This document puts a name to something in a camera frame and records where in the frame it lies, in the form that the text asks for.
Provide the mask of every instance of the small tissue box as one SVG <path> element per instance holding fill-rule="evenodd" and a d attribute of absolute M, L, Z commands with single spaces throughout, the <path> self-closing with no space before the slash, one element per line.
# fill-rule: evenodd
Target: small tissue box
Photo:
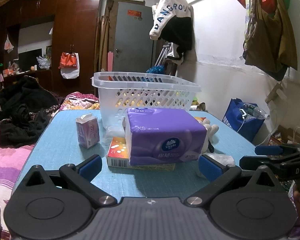
<path fill-rule="evenodd" d="M 100 141 L 98 120 L 92 114 L 75 119 L 79 144 L 89 149 Z"/>

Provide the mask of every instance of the television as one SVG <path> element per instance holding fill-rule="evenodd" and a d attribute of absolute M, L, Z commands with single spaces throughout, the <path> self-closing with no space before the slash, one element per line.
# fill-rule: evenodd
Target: television
<path fill-rule="evenodd" d="M 22 71 L 31 70 L 31 66 L 39 65 L 37 57 L 42 57 L 42 49 L 34 49 L 18 54 L 19 56 L 19 67 Z"/>

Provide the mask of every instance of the blue gripper pad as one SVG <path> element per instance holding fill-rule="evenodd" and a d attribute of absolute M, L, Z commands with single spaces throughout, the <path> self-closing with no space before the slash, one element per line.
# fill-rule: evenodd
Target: blue gripper pad
<path fill-rule="evenodd" d="M 91 182 L 100 173 L 101 169 L 102 159 L 97 156 L 79 169 L 79 175 Z"/>
<path fill-rule="evenodd" d="M 256 155 L 281 155 L 283 154 L 283 149 L 280 146 L 268 145 L 268 146 L 257 146 L 254 149 Z"/>
<path fill-rule="evenodd" d="M 214 181 L 223 174 L 222 168 L 201 155 L 198 161 L 199 171 L 210 181 Z"/>

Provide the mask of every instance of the gray door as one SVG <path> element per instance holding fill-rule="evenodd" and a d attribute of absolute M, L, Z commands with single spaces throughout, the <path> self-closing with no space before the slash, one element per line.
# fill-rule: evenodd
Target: gray door
<path fill-rule="evenodd" d="M 154 42 L 151 7 L 119 2 L 114 41 L 113 71 L 141 72 L 152 67 Z"/>

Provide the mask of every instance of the plastic water bottle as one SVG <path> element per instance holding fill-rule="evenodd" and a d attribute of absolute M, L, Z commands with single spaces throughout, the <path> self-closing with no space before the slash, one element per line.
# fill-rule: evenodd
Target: plastic water bottle
<path fill-rule="evenodd" d="M 249 103 L 244 103 L 242 108 L 247 111 L 247 114 L 254 116 L 257 119 L 270 119 L 270 115 L 266 111 Z"/>

